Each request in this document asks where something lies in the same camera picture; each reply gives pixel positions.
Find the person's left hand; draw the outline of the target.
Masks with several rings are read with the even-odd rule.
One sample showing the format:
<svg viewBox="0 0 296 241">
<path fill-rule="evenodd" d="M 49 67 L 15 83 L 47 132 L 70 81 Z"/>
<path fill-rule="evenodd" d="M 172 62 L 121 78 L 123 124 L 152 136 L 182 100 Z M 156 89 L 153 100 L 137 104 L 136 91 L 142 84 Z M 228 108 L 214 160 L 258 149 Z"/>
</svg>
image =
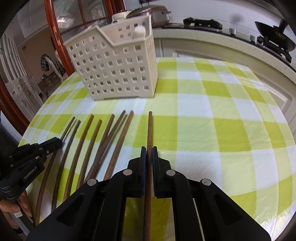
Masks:
<svg viewBox="0 0 296 241">
<path fill-rule="evenodd" d="M 32 217 L 32 212 L 31 212 L 31 209 L 30 209 L 30 206 L 28 204 L 28 195 L 27 195 L 27 191 L 25 190 L 21 196 L 18 198 L 18 201 L 21 203 L 21 206 L 24 210 L 24 212 Z M 19 228 L 19 226 L 16 224 L 16 222 L 13 220 L 13 218 L 11 217 L 11 213 L 17 213 L 20 211 L 20 207 L 13 203 L 13 202 L 10 202 L 6 199 L 3 199 L 0 201 L 0 207 L 1 207 L 1 211 L 3 212 L 6 220 L 8 221 L 8 223 L 10 224 L 10 226 L 17 230 Z"/>
</svg>

